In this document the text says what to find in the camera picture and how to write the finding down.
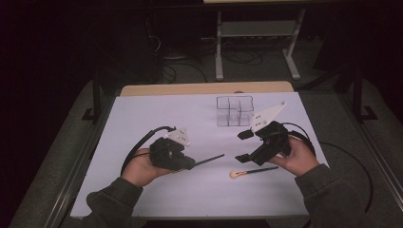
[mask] person's left hand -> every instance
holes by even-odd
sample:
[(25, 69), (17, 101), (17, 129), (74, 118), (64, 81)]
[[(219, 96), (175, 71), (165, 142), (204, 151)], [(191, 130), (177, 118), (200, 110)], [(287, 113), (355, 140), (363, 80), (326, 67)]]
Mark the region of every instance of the person's left hand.
[(144, 187), (160, 176), (175, 172), (152, 165), (149, 154), (147, 154), (149, 152), (150, 150), (148, 148), (139, 149), (134, 156), (146, 154), (132, 159), (125, 168), (121, 178), (138, 187)]

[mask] white tag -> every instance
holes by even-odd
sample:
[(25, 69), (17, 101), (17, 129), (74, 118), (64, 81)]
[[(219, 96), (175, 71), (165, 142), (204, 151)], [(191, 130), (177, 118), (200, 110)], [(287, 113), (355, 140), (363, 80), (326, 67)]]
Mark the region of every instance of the white tag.
[(168, 138), (176, 143), (182, 144), (184, 146), (190, 145), (190, 141), (187, 138), (187, 132), (186, 132), (185, 128), (168, 132), (168, 133), (166, 133), (165, 136), (166, 136), (166, 138)]
[(272, 122), (286, 105), (287, 103), (282, 102), (281, 104), (277, 104), (260, 112), (254, 113), (251, 123), (252, 131), (257, 132)]

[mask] hand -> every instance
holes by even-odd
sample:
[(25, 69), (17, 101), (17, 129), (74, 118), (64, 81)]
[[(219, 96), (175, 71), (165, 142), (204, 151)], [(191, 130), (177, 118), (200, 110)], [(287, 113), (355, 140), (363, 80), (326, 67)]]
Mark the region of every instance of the hand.
[(281, 157), (273, 157), (269, 160), (270, 163), (276, 164), (296, 176), (301, 176), (319, 165), (317, 158), (303, 141), (292, 136), (289, 136), (288, 139), (291, 146), (290, 156), (287, 157), (281, 152)]
[[(134, 156), (149, 153), (148, 148), (139, 149)], [(138, 187), (144, 187), (151, 183), (154, 179), (172, 173), (173, 170), (155, 167), (148, 154), (140, 155), (132, 159), (125, 168), (122, 178), (130, 181)]]

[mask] white table surface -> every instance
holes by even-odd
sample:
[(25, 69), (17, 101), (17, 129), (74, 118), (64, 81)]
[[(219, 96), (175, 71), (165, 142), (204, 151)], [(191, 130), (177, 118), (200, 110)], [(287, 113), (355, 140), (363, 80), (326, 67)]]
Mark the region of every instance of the white table surface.
[[(296, 92), (243, 93), (252, 96), (255, 111), (278, 105), (287, 106), (275, 121), (300, 125), (326, 163), (314, 129)], [(144, 188), (133, 217), (144, 219), (250, 219), (307, 215), (294, 175), (282, 168), (229, 178), (231, 170), (271, 167), (266, 163), (240, 163), (235, 157), (252, 153), (261, 145), (258, 137), (245, 141), (237, 135), (250, 126), (217, 127), (216, 98), (235, 94), (163, 95), (118, 97), (110, 112), (104, 133), (86, 173), (71, 216), (90, 213), (86, 196), (109, 186), (119, 175), (125, 156), (150, 130), (168, 125), (185, 127), (190, 147), (184, 153), (196, 162), (220, 154), (224, 157), (192, 170), (160, 177)], [(285, 125), (289, 130), (298, 128)], [(144, 144), (148, 147), (164, 136), (157, 133)]]

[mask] sweatshirt cuff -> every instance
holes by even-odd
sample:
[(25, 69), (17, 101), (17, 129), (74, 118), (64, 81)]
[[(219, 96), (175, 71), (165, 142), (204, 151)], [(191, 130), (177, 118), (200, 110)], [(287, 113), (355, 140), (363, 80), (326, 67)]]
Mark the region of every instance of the sweatshirt cuff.
[(320, 191), (337, 180), (338, 176), (325, 164), (321, 164), (296, 177), (296, 183), (304, 197)]
[(119, 202), (129, 207), (134, 207), (143, 192), (143, 188), (137, 187), (125, 179), (117, 178), (102, 191)]

